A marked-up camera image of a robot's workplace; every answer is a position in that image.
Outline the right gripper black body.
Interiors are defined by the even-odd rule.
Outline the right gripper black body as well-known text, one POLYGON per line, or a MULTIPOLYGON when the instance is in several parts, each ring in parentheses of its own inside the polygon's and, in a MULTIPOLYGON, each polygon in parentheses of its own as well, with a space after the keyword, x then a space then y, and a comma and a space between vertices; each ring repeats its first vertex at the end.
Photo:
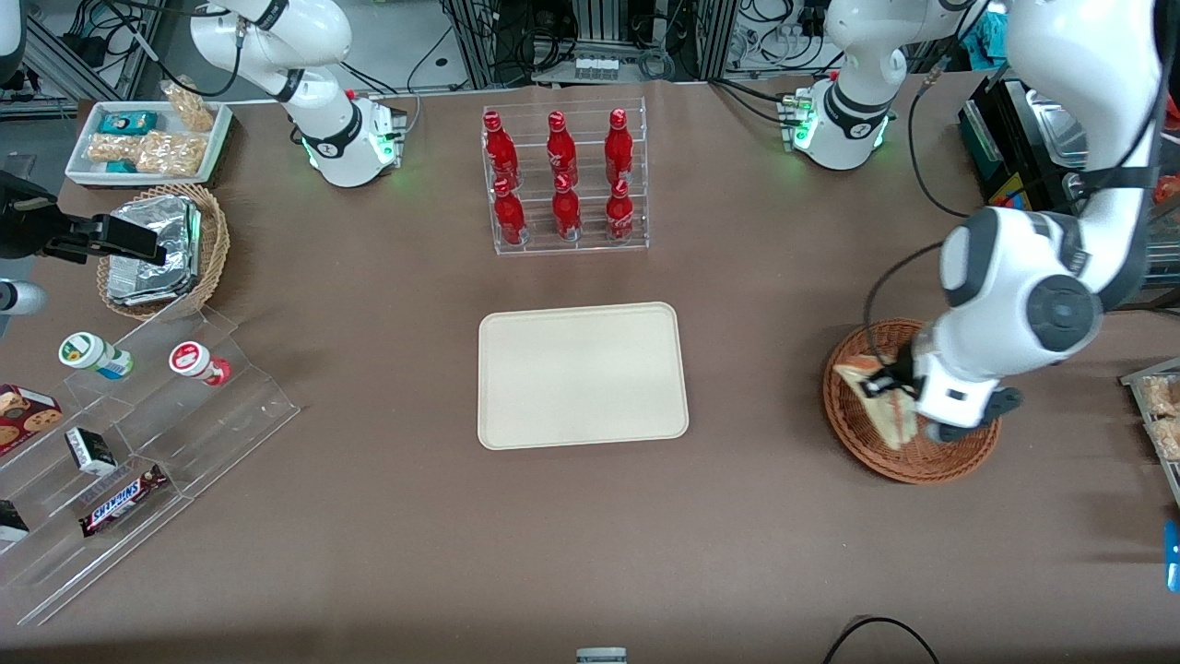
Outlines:
POLYGON ((11 172, 1 172, 1 257, 51 257, 85 264, 88 236, 76 232, 76 216, 55 206, 55 196, 11 172))

